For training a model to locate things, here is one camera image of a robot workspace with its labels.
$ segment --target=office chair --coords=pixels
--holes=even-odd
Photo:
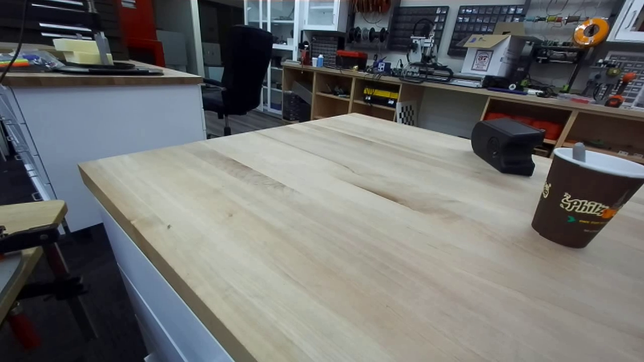
[[[260,104],[261,83],[271,55],[271,35],[261,28],[235,26],[224,49],[221,83],[203,81],[203,109],[224,119],[224,135],[232,135],[227,117],[245,115]]]

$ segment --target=white wall cabinet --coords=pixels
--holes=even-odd
[[[349,1],[347,0],[304,0],[301,30],[345,32]]]
[[[297,59],[299,43],[299,6],[301,0],[245,0],[244,22],[257,26],[274,36],[274,57],[265,73],[261,89],[261,111],[280,113],[283,107],[281,95],[281,60]]]
[[[232,362],[113,216],[101,207],[101,217],[151,360]]]
[[[644,45],[644,0],[628,0],[609,32],[611,43]]]

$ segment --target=paper coffee cup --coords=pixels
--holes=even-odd
[[[644,166],[619,156],[556,148],[531,227],[544,237],[586,248],[643,188]]]

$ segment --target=white drawer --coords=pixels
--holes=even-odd
[[[151,339],[172,339],[177,354],[189,362],[232,360],[116,222],[103,207],[101,213],[118,270],[134,292],[133,303],[136,310],[147,310],[145,315],[139,314],[143,331],[152,333]],[[151,349],[151,354],[154,360],[172,360],[172,356],[163,356],[163,349]]]

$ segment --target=white cabinet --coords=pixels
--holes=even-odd
[[[611,43],[644,45],[644,0],[625,0],[623,9],[609,32]]]
[[[0,93],[9,101],[0,117],[11,140],[38,195],[66,202],[71,231],[101,224],[78,162],[206,138],[199,78],[186,77],[189,84],[181,84],[177,74],[176,84],[165,81],[163,87],[156,78],[149,84],[128,81],[72,84],[62,77],[54,83],[49,74],[35,74],[32,84]]]
[[[167,283],[136,244],[101,207],[105,231],[145,345],[159,362],[232,362],[232,356]]]
[[[301,0],[245,0],[244,22],[274,36],[274,57],[261,89],[261,111],[281,113],[281,60],[297,59]]]
[[[304,0],[301,30],[345,32],[347,30],[347,0]]]

